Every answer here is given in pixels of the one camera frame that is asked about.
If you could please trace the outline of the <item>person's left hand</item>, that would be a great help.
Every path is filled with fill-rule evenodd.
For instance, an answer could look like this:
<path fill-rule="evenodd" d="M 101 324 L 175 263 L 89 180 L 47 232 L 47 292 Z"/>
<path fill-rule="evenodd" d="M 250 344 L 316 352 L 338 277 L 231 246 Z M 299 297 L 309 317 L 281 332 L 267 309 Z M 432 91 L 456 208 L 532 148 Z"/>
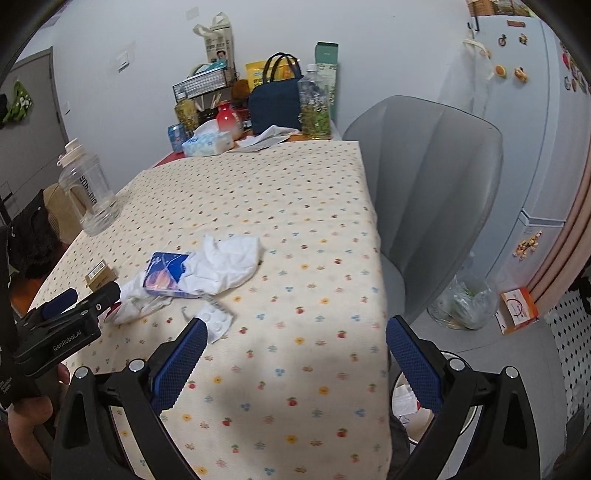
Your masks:
<path fill-rule="evenodd" d="M 16 450 L 35 472 L 49 475 L 50 459 L 34 435 L 37 426 L 45 424 L 53 415 L 49 397 L 23 399 L 8 409 L 8 428 Z"/>

